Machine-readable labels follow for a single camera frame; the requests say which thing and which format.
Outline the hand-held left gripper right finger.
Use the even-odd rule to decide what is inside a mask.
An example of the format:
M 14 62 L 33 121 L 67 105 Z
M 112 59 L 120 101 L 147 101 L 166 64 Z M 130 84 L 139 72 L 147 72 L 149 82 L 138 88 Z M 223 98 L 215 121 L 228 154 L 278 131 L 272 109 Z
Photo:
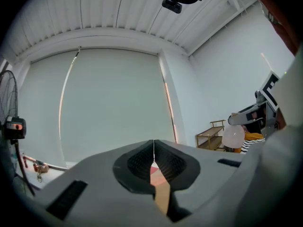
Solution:
M 154 141 L 155 160 L 168 180 L 175 204 L 173 222 L 154 217 L 155 227 L 238 227 L 247 158 L 241 154 Z

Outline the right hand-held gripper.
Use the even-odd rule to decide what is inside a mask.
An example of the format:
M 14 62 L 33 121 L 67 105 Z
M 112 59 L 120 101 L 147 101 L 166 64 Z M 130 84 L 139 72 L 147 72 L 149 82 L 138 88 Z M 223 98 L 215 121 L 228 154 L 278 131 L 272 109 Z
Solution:
M 266 99 L 228 118 L 229 125 L 257 123 L 264 137 L 286 126 L 303 126 L 303 46 L 282 78 L 271 71 L 260 93 Z

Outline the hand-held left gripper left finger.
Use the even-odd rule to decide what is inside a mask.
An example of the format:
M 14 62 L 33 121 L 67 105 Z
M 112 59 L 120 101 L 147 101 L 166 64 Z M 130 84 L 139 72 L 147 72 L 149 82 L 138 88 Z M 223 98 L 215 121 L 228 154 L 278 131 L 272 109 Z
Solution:
M 36 201 L 69 227 L 167 227 L 150 183 L 154 142 L 142 141 L 92 155 L 38 192 Z

